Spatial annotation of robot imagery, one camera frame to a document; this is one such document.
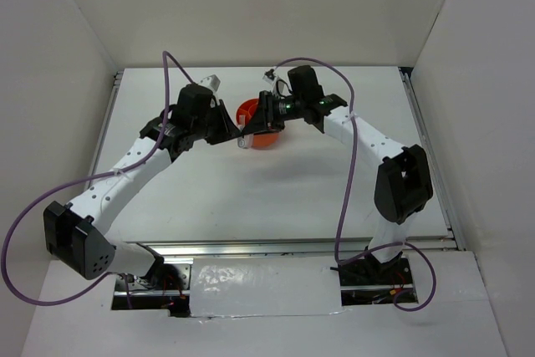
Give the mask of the pink correction tape dispenser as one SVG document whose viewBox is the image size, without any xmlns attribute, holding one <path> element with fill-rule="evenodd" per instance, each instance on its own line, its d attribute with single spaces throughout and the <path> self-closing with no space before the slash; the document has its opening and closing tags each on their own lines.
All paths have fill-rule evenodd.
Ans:
<svg viewBox="0 0 535 357">
<path fill-rule="evenodd" d="M 237 146 L 241 149 L 250 149 L 253 147 L 254 135 L 243 135 L 237 138 Z"/>
</svg>

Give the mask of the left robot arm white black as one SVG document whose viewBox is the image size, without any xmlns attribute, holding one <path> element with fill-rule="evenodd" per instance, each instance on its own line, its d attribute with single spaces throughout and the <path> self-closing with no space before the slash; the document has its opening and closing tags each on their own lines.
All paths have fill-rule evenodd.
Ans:
<svg viewBox="0 0 535 357">
<path fill-rule="evenodd" d="M 162 256 L 105 235 L 137 193 L 196 141 L 215 145 L 239 135 L 218 98 L 219 85 L 215 75 L 188 84 L 170 107 L 170 118 L 150 120 L 110 176 L 65 205 L 51 202 L 43 212 L 47 250 L 87 280 L 105 272 L 129 273 L 144 288 L 158 288 L 165 279 Z"/>
</svg>

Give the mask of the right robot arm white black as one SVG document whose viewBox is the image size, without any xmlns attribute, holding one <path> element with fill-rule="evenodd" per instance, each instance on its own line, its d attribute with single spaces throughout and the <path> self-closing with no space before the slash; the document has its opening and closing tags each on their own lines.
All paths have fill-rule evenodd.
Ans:
<svg viewBox="0 0 535 357">
<path fill-rule="evenodd" d="M 350 104 L 336 94 L 325 94 L 309 65 L 288 71 L 281 80 L 273 69 L 264 74 L 271 84 L 260 92 L 255 106 L 237 112 L 242 148 L 260 135 L 285 128 L 290 120 L 303 120 L 351 149 L 348 183 L 359 161 L 375 174 L 374 207 L 379 220 L 363 257 L 339 259 L 340 267 L 360 264 L 368 280 L 384 283 L 397 266 L 415 215 L 433 197 L 430 168 L 420 145 L 392 140 L 358 117 Z"/>
</svg>

